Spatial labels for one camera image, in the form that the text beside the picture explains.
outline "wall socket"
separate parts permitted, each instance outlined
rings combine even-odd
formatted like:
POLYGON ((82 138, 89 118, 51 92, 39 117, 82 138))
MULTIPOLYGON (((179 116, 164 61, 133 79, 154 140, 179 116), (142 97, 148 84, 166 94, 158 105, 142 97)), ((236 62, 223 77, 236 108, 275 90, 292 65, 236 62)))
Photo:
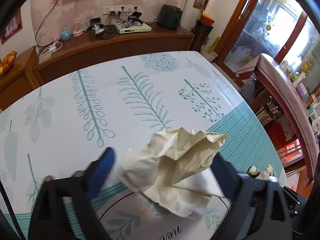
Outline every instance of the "wall socket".
POLYGON ((118 11, 122 11, 122 7, 124 7, 124 12, 125 13, 132 13, 134 12, 134 5, 117 5, 117 6, 104 6, 103 7, 103 13, 102 14, 109 14, 110 11, 115 11, 116 14, 118 13, 118 11))

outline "red container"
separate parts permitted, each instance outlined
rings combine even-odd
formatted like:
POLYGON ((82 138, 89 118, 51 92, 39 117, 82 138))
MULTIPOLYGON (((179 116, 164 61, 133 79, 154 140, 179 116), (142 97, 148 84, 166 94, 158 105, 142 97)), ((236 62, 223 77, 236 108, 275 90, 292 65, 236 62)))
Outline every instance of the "red container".
POLYGON ((204 16, 203 14, 200 16, 200 22, 202 22, 203 24, 207 25, 207 26, 212 26, 212 24, 214 23, 214 20, 212 20, 211 18, 204 16))

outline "pink tablecloth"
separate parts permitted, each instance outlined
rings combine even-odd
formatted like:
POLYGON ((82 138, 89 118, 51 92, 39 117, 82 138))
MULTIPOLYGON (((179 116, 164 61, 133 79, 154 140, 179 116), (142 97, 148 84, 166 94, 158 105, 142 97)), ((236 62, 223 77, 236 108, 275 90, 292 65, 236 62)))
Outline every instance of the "pink tablecloth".
POLYGON ((239 79, 244 80, 250 78, 253 72, 278 101, 290 120, 301 144, 308 177, 313 177, 319 154, 319 146, 316 142, 313 128, 308 120, 309 115, 303 101, 297 94, 291 81, 271 56, 260 54, 237 71, 237 74, 239 75, 239 79))

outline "blue figurine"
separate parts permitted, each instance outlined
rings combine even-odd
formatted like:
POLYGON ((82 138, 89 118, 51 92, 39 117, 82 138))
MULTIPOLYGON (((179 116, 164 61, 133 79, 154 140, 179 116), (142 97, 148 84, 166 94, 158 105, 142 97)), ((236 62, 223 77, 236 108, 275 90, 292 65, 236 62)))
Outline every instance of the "blue figurine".
POLYGON ((69 27, 68 26, 63 26, 60 30, 61 32, 61 35, 60 35, 60 38, 62 41, 67 41, 70 39, 71 37, 71 33, 69 32, 69 27))

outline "teal striped border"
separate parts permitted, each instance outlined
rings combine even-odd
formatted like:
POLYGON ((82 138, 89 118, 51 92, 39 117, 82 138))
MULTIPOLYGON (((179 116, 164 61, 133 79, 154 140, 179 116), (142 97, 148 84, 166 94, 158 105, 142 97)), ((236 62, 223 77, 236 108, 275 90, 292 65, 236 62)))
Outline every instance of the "teal striped border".
MULTIPOLYGON (((121 193, 122 191, 126 190, 127 187, 122 184, 121 182, 113 185, 107 189, 102 190, 98 197, 91 201, 91 206, 94 210, 94 212, 97 212, 110 198, 113 198, 117 194, 121 193)), ((79 239, 85 239, 82 230, 80 228, 80 225, 78 223, 78 220, 76 218, 73 205, 72 203, 68 203, 65 205, 70 224, 72 226, 73 232, 75 233, 75 236, 79 239)), ((24 214, 15 214, 16 218, 18 220, 18 223, 21 227, 21 230, 26 238, 28 238, 28 231, 29 231, 29 224, 31 219, 31 213, 24 213, 24 214)), ((11 217, 9 214, 4 215, 11 225, 11 227, 15 230, 15 227, 13 225, 13 222, 11 220, 11 217)))
POLYGON ((227 134, 220 154, 237 171, 246 172, 250 166, 263 171, 270 164, 277 177, 280 177, 282 164, 276 149, 246 102, 242 102, 207 131, 227 134))

